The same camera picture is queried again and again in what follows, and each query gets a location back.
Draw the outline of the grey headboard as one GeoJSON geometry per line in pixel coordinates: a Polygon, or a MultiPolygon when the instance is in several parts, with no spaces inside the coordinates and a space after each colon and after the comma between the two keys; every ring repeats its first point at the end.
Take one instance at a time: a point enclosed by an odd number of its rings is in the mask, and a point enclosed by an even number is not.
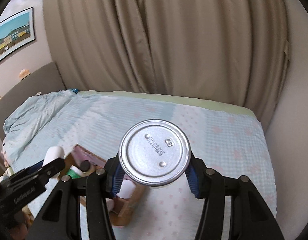
{"type": "Polygon", "coordinates": [[[21,80],[0,99],[0,139],[5,138],[3,131],[5,120],[29,97],[38,92],[48,94],[65,89],[66,86],[58,67],[53,62],[44,65],[21,80]]]}

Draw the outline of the black capped white bottle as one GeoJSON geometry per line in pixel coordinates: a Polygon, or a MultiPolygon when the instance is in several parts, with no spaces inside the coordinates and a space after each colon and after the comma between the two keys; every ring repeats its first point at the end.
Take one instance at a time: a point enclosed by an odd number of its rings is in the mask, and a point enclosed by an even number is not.
{"type": "Polygon", "coordinates": [[[82,161],[79,166],[80,171],[83,172],[86,176],[88,176],[92,172],[92,168],[93,165],[87,160],[82,161]]]}

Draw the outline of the blue checked bed cover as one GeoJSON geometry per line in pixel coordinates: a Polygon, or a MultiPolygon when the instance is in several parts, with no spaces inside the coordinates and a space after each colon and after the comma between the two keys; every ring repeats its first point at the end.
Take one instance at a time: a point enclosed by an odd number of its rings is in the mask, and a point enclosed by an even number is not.
{"type": "MultiPolygon", "coordinates": [[[[114,157],[124,133],[147,119],[167,120],[187,135],[194,156],[223,176],[251,178],[277,214],[275,176],[261,123],[244,107],[210,100],[128,92],[66,92],[28,98],[5,120],[3,154],[14,172],[44,159],[51,146],[68,155],[80,145],[102,159],[114,157]]],[[[185,174],[148,188],[116,239],[194,239],[204,200],[190,192],[185,174]]]]}

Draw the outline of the silver tin can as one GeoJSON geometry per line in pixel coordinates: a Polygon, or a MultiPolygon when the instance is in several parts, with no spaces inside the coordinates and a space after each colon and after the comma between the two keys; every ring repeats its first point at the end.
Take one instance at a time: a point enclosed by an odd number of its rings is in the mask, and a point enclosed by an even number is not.
{"type": "Polygon", "coordinates": [[[185,172],[191,159],[191,146],[177,125],[150,119],[135,124],[124,134],[118,157],[132,180],[161,187],[173,183],[185,172]]]}

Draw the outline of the small white cap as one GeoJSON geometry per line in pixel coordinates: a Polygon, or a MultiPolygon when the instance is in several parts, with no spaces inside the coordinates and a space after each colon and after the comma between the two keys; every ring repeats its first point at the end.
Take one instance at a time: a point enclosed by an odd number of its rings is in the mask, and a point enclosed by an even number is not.
{"type": "Polygon", "coordinates": [[[44,161],[42,163],[42,167],[54,161],[57,158],[64,159],[65,151],[61,146],[51,146],[45,155],[44,161]]]}

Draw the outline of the green and white bottle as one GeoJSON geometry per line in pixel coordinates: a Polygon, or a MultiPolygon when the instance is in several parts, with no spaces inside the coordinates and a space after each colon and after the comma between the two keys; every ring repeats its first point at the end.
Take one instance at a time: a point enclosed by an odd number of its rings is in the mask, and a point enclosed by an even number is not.
{"type": "Polygon", "coordinates": [[[78,179],[78,178],[82,178],[84,173],[79,169],[77,168],[76,166],[72,165],[67,173],[66,173],[68,176],[70,176],[70,178],[72,179],[78,179]]]}

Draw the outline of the white pill bottle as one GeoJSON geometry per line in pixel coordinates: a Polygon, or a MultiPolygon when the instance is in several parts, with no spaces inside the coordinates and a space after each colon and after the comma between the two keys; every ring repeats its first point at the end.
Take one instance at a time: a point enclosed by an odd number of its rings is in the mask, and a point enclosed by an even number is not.
{"type": "Polygon", "coordinates": [[[113,199],[106,198],[106,206],[107,206],[108,212],[111,212],[113,210],[114,205],[115,205],[115,202],[113,199]]]}

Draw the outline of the beige curtain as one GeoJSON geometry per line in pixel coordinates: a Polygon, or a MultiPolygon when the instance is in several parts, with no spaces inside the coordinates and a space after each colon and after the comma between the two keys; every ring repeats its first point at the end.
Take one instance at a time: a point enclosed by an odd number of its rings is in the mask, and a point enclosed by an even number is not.
{"type": "Polygon", "coordinates": [[[43,0],[65,85],[252,110],[268,128],[289,64],[284,0],[43,0]]]}

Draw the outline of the green and white jar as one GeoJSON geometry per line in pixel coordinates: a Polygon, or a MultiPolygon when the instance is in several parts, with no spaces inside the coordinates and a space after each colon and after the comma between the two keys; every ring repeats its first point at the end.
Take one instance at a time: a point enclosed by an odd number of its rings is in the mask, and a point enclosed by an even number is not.
{"type": "Polygon", "coordinates": [[[124,179],[120,191],[117,193],[117,196],[122,199],[130,199],[136,189],[136,184],[128,179],[124,179]]]}

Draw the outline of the framed landscape picture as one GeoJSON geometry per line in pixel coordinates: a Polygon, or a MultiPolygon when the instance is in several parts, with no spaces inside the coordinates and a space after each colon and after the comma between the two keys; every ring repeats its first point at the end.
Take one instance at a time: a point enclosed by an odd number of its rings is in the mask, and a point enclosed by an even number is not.
{"type": "Polygon", "coordinates": [[[35,40],[34,8],[19,11],[0,22],[0,62],[35,40]]]}

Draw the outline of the cardboard box with pink flaps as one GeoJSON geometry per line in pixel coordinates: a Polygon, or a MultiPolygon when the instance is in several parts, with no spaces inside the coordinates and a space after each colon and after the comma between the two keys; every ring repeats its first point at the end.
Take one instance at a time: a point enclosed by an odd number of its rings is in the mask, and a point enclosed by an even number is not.
{"type": "Polygon", "coordinates": [[[93,165],[92,172],[99,168],[103,168],[107,172],[106,196],[107,198],[113,199],[115,202],[114,208],[110,212],[110,221],[112,225],[128,226],[132,221],[136,206],[139,204],[147,187],[134,182],[126,175],[120,165],[117,155],[109,159],[104,159],[78,144],[74,146],[71,153],[65,158],[66,171],[68,171],[72,165],[79,168],[81,162],[84,160],[89,161],[93,165]],[[122,199],[117,196],[124,179],[131,180],[136,184],[136,189],[130,199],[122,199]]]}

